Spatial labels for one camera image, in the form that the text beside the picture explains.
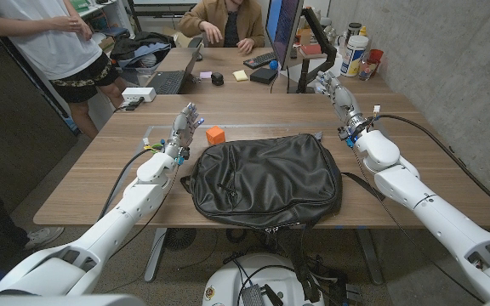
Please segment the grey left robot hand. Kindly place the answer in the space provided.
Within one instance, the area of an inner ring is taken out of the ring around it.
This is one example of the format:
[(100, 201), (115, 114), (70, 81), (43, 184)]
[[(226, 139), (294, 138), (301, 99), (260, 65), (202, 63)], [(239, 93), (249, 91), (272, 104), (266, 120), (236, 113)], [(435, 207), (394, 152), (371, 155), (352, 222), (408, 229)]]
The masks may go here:
[(176, 158), (182, 150), (188, 149), (195, 130), (202, 125), (203, 118), (198, 117), (197, 107), (189, 103), (175, 118), (171, 133), (164, 145), (164, 153)]

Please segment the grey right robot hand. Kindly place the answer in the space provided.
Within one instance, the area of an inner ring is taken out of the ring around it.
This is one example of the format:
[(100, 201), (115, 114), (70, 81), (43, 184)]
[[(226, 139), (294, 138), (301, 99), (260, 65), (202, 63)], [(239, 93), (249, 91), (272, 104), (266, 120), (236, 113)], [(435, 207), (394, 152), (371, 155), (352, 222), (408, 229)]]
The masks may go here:
[(344, 123), (343, 127), (338, 128), (340, 139), (352, 147), (373, 119), (363, 116), (355, 96), (331, 71), (319, 71), (316, 79), (323, 86), (321, 93), (330, 98), (336, 114)]

